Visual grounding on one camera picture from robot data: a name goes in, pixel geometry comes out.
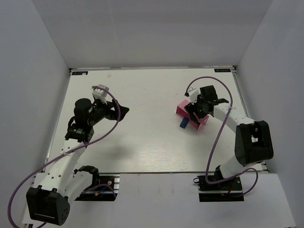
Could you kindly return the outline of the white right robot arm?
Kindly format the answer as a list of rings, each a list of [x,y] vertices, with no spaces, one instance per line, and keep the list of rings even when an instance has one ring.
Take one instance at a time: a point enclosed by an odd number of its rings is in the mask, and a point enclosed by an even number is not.
[[[185,95],[190,98],[185,110],[194,123],[210,115],[222,122],[220,132],[227,126],[235,134],[234,155],[217,167],[217,177],[208,184],[231,180],[251,170],[254,165],[273,158],[271,134],[266,121],[246,117],[232,107],[231,101],[218,98],[212,85],[200,89],[189,87]]]

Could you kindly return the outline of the pink plastic box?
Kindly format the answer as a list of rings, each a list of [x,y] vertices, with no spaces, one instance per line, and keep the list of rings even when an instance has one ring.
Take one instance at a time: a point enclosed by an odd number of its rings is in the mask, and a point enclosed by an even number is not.
[[[184,117],[189,118],[188,125],[192,126],[194,129],[196,129],[197,131],[199,131],[200,129],[202,129],[207,124],[209,116],[205,116],[205,117],[199,119],[199,123],[193,122],[190,119],[190,115],[187,113],[187,111],[185,109],[185,106],[188,105],[188,104],[190,104],[190,101],[188,101],[188,100],[184,100],[180,104],[178,104],[177,108],[176,108],[176,115],[178,117],[180,117],[181,119],[183,119]]]

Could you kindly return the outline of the long dark blue block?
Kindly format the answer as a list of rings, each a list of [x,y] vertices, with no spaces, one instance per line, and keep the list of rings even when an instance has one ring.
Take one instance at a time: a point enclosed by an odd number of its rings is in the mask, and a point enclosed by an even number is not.
[[[188,123],[189,123],[189,118],[184,117],[183,120],[180,123],[180,127],[185,129],[187,127]]]

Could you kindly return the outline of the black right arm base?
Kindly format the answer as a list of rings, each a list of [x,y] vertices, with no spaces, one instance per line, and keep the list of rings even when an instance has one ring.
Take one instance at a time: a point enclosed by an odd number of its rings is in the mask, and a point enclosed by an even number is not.
[[[241,202],[244,201],[239,177],[219,184],[208,184],[205,175],[193,179],[199,189],[200,202]]]

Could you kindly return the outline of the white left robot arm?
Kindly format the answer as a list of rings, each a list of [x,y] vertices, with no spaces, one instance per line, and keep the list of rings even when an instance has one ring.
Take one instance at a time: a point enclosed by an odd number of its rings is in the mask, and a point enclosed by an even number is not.
[[[115,101],[81,98],[75,102],[74,116],[68,123],[65,141],[46,177],[26,194],[29,216],[32,220],[61,226],[67,220],[72,202],[83,191],[99,185],[99,171],[94,166],[75,165],[86,150],[94,134],[93,126],[102,119],[121,121],[128,107]]]

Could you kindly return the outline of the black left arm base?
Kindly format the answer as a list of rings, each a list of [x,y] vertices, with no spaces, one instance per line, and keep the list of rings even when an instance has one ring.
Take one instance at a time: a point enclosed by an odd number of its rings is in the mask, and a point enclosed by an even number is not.
[[[74,175],[89,173],[90,185],[84,189],[85,193],[80,194],[76,201],[115,201],[115,196],[119,191],[119,174],[102,174],[94,166],[82,166],[74,170]]]

